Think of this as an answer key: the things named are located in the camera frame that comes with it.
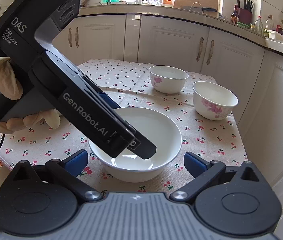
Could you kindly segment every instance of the cherry print tablecloth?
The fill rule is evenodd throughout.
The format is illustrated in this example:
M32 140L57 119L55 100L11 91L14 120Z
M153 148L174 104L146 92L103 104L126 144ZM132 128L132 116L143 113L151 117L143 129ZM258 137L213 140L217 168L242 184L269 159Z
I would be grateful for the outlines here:
M226 165L240 165L246 160L234 117L230 114L225 120L211 121L199 115L193 107L192 84L199 80L215 83L212 77L189 73L183 90L179 94L167 95L152 88L148 73L150 66L96 59L78 67L121 107L151 108L166 114L178 125L183 136L181 152L154 179L126 183L114 178L91 152L87 137L64 117L55 130L40 121L33 127L7 135L0 150L0 161L12 169L22 159L40 165L52 158L65 159L80 149L86 149L90 154L89 162L79 178L103 194L107 191L164 191L169 194L193 179L184 168L183 158L187 151L207 161L221 160Z

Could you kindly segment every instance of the glove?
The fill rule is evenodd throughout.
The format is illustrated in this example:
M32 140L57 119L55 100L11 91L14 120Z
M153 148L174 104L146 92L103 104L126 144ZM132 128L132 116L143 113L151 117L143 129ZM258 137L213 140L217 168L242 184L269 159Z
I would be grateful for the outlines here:
M15 77L9 60L8 57L0 57L0 92L11 100L18 100L22 96L23 89ZM60 115L61 113L56 109L51 109L28 115L24 118L11 118L7 123L0 122L0 132L4 134L12 134L15 131L33 126L43 118L51 128L56 129L60 124Z

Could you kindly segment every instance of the cutting board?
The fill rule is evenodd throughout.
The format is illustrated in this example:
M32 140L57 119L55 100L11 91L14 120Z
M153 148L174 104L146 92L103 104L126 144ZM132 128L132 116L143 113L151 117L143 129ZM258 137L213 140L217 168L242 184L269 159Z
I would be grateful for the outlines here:
M175 0L174 8L183 9L186 6L192 6L195 2L200 3L202 7L218 10L218 0ZM217 17L217 12L204 11L204 14Z

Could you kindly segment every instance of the white bowl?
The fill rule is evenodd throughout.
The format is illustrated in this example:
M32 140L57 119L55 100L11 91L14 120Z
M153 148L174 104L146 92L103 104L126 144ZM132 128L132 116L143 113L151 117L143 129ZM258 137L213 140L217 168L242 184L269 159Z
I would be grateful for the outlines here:
M123 107L115 111L156 145L155 155L143 160L125 149L114 159L89 140L91 150L100 159L105 170L117 179L143 182L156 177L176 158L181 149L182 134L179 128L169 117L152 109Z
M193 83L195 110L210 120L225 119L238 104L237 97L220 85L198 81Z
M154 89L165 94L176 94L183 89L189 75L184 70L168 66L153 66L148 69Z

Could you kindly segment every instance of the cabinet handle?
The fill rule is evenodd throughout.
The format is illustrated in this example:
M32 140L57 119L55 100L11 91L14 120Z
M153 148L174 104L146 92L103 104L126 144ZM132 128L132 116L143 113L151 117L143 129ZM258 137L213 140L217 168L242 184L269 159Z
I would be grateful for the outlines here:
M209 65L210 63L210 59L212 58L212 55L213 55L213 52L214 52L214 40L211 41L210 43L210 52L209 52L209 56L208 56L208 59L207 59L207 62L206 64Z
M71 28L69 28L69 33L68 33L69 47L72 47L71 41L72 41L72 38L71 38Z
M77 47L77 48L79 47L78 40L79 40L79 36L78 36L78 27L76 27L75 41L76 41L76 47Z
M204 42L204 38L201 37L201 38L200 38L200 49L199 49L199 51L198 51L198 55L197 55L196 61L199 61L199 60L200 60L200 54L201 54L201 52L202 52L202 50L203 50L203 42Z

